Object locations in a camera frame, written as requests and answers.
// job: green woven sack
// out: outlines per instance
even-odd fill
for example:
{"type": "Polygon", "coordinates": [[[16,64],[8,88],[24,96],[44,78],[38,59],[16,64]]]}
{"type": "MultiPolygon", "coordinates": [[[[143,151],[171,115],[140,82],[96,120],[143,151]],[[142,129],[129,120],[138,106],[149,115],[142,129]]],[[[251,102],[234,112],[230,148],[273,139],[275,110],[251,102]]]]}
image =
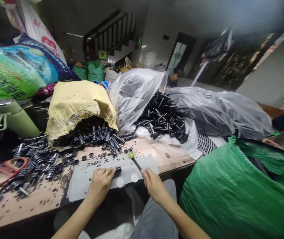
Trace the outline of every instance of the green woven sack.
{"type": "Polygon", "coordinates": [[[195,164],[180,205],[211,238],[284,238],[284,150],[230,137],[195,164]]]}
{"type": "Polygon", "coordinates": [[[105,72],[100,61],[90,61],[88,66],[88,81],[102,82],[105,79],[105,72]]]}
{"type": "Polygon", "coordinates": [[[83,66],[74,65],[72,70],[76,73],[76,75],[81,80],[88,80],[88,66],[89,66],[89,62],[88,61],[83,61],[83,62],[81,62],[81,64],[83,66]]]}

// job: jeans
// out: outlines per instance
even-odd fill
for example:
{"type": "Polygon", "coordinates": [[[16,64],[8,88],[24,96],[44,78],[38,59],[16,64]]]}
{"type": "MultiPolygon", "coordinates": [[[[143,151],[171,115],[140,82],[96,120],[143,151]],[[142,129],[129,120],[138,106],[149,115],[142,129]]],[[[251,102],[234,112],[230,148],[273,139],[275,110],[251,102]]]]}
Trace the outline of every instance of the jeans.
{"type": "MultiPolygon", "coordinates": [[[[163,182],[166,190],[176,201],[175,182],[168,179],[163,182]]],[[[130,239],[177,239],[178,231],[170,216],[152,198],[145,205],[140,219],[130,239]]]]}

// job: thermos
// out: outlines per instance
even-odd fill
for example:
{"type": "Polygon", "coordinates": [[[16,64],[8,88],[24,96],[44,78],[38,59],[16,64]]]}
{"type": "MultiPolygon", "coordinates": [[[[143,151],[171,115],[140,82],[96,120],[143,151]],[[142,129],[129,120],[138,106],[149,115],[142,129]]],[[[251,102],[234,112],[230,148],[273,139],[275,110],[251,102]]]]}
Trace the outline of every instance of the thermos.
{"type": "Polygon", "coordinates": [[[13,99],[0,99],[0,131],[9,129],[21,138],[36,138],[40,131],[28,114],[13,99]]]}

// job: door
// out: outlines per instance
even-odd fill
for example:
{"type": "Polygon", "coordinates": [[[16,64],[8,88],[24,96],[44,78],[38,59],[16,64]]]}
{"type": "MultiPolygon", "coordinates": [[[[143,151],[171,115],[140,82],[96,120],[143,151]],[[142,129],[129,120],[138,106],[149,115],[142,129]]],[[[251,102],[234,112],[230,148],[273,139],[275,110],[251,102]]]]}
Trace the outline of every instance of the door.
{"type": "Polygon", "coordinates": [[[184,33],[178,33],[174,47],[171,52],[169,62],[166,66],[166,71],[170,75],[173,69],[179,64],[182,68],[191,54],[196,43],[196,38],[186,35],[184,33]]]}

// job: workbench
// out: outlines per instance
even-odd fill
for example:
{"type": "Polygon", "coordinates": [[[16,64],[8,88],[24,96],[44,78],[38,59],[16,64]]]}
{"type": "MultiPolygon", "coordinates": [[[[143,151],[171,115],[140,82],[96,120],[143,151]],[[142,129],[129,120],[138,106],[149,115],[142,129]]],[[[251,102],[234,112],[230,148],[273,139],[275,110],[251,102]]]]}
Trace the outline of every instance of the workbench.
{"type": "MultiPolygon", "coordinates": [[[[158,164],[160,174],[195,163],[190,156],[176,153],[179,147],[159,143],[151,144],[146,138],[137,138],[126,142],[125,145],[133,147],[136,157],[151,154],[158,164]]],[[[99,155],[103,152],[105,151],[103,151],[101,147],[86,146],[83,151],[78,152],[75,159],[81,161],[82,157],[86,155],[87,160],[99,160],[99,155]],[[89,157],[90,153],[94,153],[93,158],[89,157]]],[[[76,166],[70,165],[66,167],[62,177],[57,181],[40,180],[37,185],[31,189],[31,193],[27,198],[17,199],[17,192],[7,192],[3,194],[4,198],[0,202],[0,227],[70,204],[66,198],[66,194],[73,167],[76,166]]]]}

